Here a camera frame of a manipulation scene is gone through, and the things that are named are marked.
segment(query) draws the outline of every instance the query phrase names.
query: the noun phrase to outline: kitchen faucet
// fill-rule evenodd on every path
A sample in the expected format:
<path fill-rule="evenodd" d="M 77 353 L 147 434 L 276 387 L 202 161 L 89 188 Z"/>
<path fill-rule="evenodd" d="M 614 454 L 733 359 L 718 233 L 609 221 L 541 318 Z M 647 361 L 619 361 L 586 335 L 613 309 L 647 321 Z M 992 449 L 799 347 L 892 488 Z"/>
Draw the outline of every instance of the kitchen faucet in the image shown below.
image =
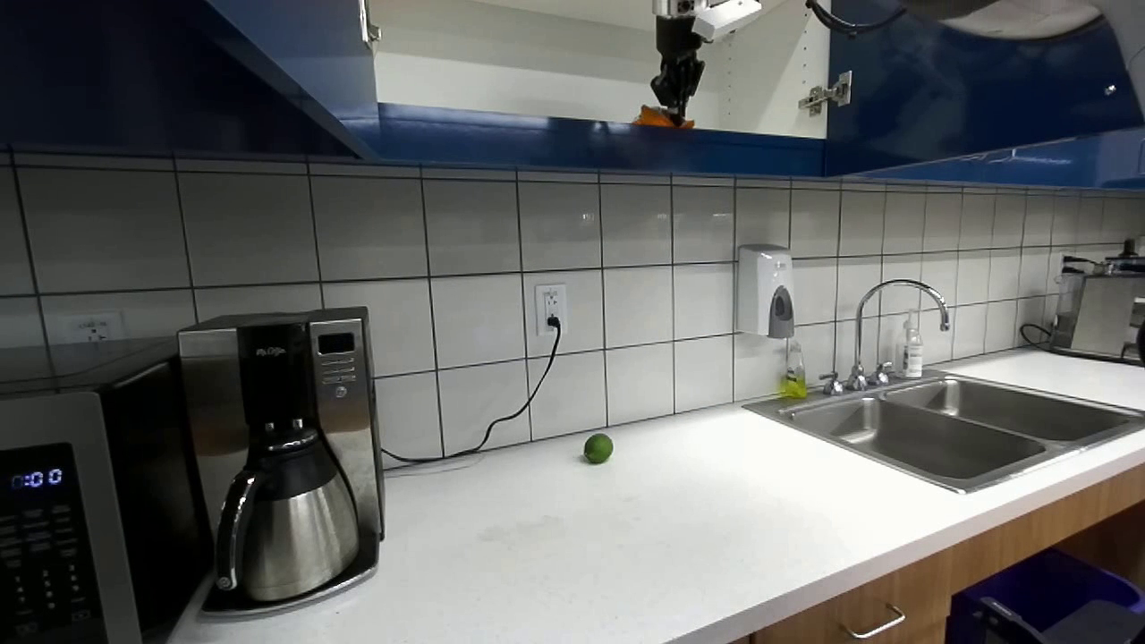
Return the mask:
<path fill-rule="evenodd" d="M 874 289 L 865 289 L 865 297 L 859 300 L 859 312 L 855 312 L 855 364 L 852 364 L 848 392 L 865 392 L 870 387 L 870 380 L 862 371 L 862 309 L 885 287 L 916 287 L 916 289 L 924 289 L 941 309 L 941 321 L 938 325 L 950 328 L 950 312 L 943 309 L 941 295 L 935 295 L 930 282 L 924 282 L 924 279 L 885 279 L 885 282 L 875 282 Z"/>

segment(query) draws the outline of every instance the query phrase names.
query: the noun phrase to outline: drawer handle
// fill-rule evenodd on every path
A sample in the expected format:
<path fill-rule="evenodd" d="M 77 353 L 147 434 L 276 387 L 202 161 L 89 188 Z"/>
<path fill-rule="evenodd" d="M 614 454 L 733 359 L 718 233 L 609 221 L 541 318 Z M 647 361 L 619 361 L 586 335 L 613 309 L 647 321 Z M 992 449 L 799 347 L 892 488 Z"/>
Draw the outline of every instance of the drawer handle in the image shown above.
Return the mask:
<path fill-rule="evenodd" d="M 898 611 L 893 606 L 887 606 L 887 611 L 892 611 L 892 621 L 887 623 L 879 623 L 879 625 L 874 625 L 874 630 L 852 630 L 852 625 L 844 625 L 844 635 L 852 638 L 852 640 L 874 640 L 874 638 L 879 638 L 879 635 L 887 635 L 887 630 L 898 630 L 901 623 L 905 623 L 905 611 Z"/>

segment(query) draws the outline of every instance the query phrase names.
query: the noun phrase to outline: electrical outlet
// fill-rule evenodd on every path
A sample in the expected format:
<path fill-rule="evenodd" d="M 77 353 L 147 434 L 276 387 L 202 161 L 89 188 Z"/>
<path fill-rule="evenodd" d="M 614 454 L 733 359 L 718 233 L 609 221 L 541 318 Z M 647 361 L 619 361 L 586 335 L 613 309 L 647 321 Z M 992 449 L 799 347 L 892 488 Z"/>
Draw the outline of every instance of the electrical outlet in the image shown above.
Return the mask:
<path fill-rule="evenodd" d="M 570 287 L 535 287 L 535 335 L 555 335 L 548 318 L 559 318 L 570 335 Z"/>
<path fill-rule="evenodd" d="M 63 343 L 114 343 L 121 340 L 121 315 L 63 315 L 58 335 Z"/>

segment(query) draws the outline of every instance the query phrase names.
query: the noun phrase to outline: white countertop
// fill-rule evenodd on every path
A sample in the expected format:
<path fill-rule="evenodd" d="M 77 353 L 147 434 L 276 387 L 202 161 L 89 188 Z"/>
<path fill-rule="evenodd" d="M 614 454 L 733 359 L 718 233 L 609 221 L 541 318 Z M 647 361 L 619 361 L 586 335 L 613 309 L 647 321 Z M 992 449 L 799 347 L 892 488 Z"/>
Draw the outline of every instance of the white countertop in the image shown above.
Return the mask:
<path fill-rule="evenodd" d="M 950 371 L 1145 407 L 1145 369 L 1003 353 Z M 386 476 L 372 580 L 178 644 L 733 640 L 1145 461 L 1145 434 L 950 495 L 745 407 Z"/>

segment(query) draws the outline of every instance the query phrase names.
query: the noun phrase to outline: black coffee maker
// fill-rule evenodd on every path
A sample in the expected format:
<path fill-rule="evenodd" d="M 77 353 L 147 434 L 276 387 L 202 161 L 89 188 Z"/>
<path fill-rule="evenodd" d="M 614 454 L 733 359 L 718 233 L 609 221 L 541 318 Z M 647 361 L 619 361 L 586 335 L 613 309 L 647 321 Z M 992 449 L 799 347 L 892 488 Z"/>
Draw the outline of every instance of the black coffee maker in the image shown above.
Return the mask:
<path fill-rule="evenodd" d="M 202 609 L 276 609 L 375 569 L 375 474 L 363 312 L 243 315 L 178 332 L 208 508 Z"/>

